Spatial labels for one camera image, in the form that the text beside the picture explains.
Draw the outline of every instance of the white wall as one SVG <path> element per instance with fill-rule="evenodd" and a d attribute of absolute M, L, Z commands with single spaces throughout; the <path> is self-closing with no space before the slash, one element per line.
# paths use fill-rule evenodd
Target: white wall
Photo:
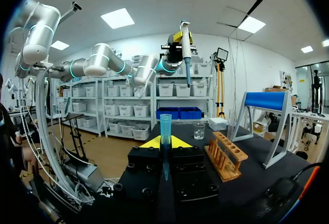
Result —
<path fill-rule="evenodd" d="M 321 56 L 318 56 L 318 57 L 309 58 L 307 60 L 296 61 L 295 66 L 296 67 L 306 66 L 306 65 L 310 65 L 310 64 L 316 64 L 316 63 L 324 62 L 324 61 L 329 61 L 328 54 L 324 54 L 324 55 L 321 55 Z"/>
<path fill-rule="evenodd" d="M 130 59 L 136 54 L 161 53 L 160 45 L 167 43 L 168 34 L 147 35 L 125 40 L 108 42 L 116 49 L 121 50 L 123 59 Z M 218 47 L 232 51 L 234 62 L 236 61 L 236 40 L 221 36 L 194 34 L 193 42 L 199 56 L 204 61 L 209 60 L 210 54 L 217 51 Z M 236 106 L 240 109 L 242 97 L 245 91 L 263 91 L 266 87 L 280 85 L 279 71 L 291 74 L 293 78 L 293 94 L 297 93 L 297 81 L 295 64 L 293 61 L 274 53 L 270 50 L 246 42 L 237 42 L 237 65 L 236 65 Z M 89 58 L 92 47 L 74 53 L 56 62 L 70 61 L 78 58 Z M 228 55 L 225 64 L 225 113 L 233 108 L 234 103 L 234 71 L 231 54 Z"/>

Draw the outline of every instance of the cardboard box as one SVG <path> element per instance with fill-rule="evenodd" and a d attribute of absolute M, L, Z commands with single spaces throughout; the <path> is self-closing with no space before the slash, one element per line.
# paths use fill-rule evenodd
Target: cardboard box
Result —
<path fill-rule="evenodd" d="M 278 89 L 278 88 L 265 88 L 265 92 L 283 92 L 287 89 Z"/>
<path fill-rule="evenodd" d="M 253 130 L 256 130 L 257 132 L 262 132 L 263 131 L 264 126 L 261 124 L 258 124 L 257 122 L 253 123 Z"/>
<path fill-rule="evenodd" d="M 296 105 L 296 101 L 297 101 L 297 97 L 291 97 L 291 104 L 292 104 L 293 106 Z"/>

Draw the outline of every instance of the blue storage bin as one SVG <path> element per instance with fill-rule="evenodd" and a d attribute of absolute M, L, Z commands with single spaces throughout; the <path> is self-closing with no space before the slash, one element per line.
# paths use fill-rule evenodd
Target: blue storage bin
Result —
<path fill-rule="evenodd" d="M 160 107 L 156 111 L 156 118 L 159 120 L 162 114 L 169 114 L 172 120 L 178 120 L 178 107 Z"/>
<path fill-rule="evenodd" d="M 179 118 L 182 120 L 201 119 L 201 110 L 197 107 L 180 107 Z"/>

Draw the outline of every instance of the person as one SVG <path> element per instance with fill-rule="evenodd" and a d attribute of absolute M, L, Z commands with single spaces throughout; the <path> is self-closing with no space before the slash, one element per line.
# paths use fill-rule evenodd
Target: person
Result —
<path fill-rule="evenodd" d="M 4 79 L 0 73 L 0 98 Z M 21 174 L 21 170 L 28 171 L 28 162 L 32 167 L 32 171 L 39 175 L 38 161 L 34 156 L 32 150 L 28 146 L 14 146 L 11 139 L 18 145 L 22 145 L 22 136 L 16 134 L 16 127 L 12 123 L 10 116 L 0 103 L 0 134 L 3 135 L 0 142 L 5 143 L 5 150 L 7 159 L 10 160 L 11 165 L 14 167 L 15 171 Z"/>

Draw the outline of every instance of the ceiling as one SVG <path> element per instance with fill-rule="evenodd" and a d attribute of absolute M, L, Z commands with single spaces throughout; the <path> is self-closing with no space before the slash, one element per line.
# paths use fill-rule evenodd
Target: ceiling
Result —
<path fill-rule="evenodd" d="M 230 36 L 246 41 L 293 61 L 312 58 L 325 51 L 323 37 L 304 0 L 263 0 L 251 16 L 266 23 L 255 34 L 223 24 L 238 26 L 256 0 L 39 0 L 66 12 L 72 1 L 82 10 L 63 22 L 54 40 L 70 45 L 59 51 L 51 48 L 49 59 L 59 60 L 99 42 L 109 42 L 157 33 L 177 31 L 180 20 L 191 22 L 193 33 Z M 101 15 L 126 8 L 135 25 L 111 29 Z M 302 47 L 312 45 L 314 52 L 303 54 Z"/>

